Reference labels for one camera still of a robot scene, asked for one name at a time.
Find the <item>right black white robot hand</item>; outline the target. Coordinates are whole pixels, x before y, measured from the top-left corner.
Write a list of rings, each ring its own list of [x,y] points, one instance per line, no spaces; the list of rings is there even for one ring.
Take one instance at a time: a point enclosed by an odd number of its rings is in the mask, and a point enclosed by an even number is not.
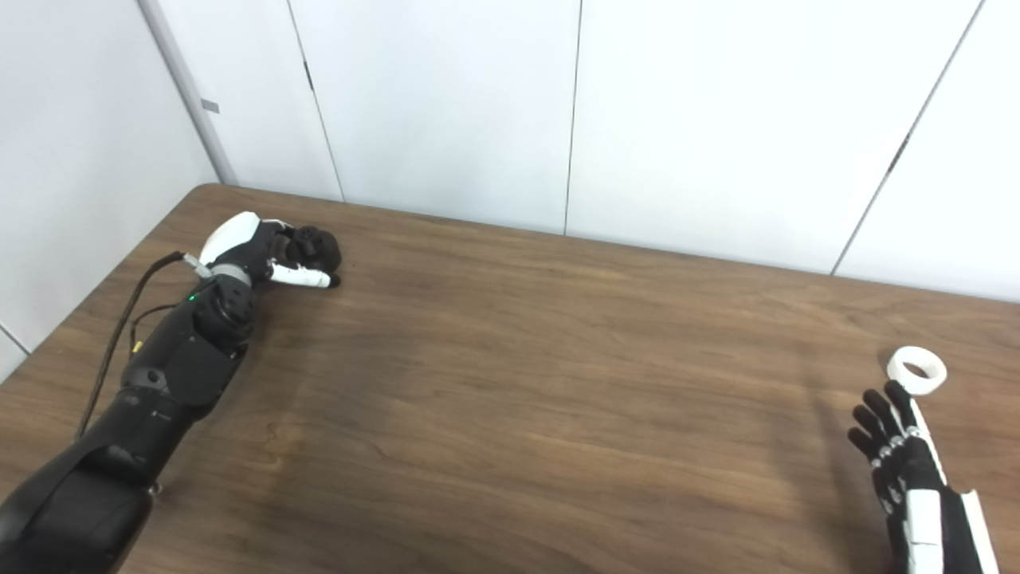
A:
[[[958,493],[914,396],[889,380],[863,393],[846,433],[866,458],[885,513],[892,573],[998,573],[983,505]]]

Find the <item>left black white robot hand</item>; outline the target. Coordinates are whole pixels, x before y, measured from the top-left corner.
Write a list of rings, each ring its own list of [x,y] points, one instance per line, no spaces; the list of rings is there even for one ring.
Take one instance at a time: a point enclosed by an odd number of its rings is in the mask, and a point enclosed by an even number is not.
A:
[[[204,277],[230,275],[249,286],[335,289],[341,261],[338,240],[328,231],[245,211],[206,239],[194,268]]]

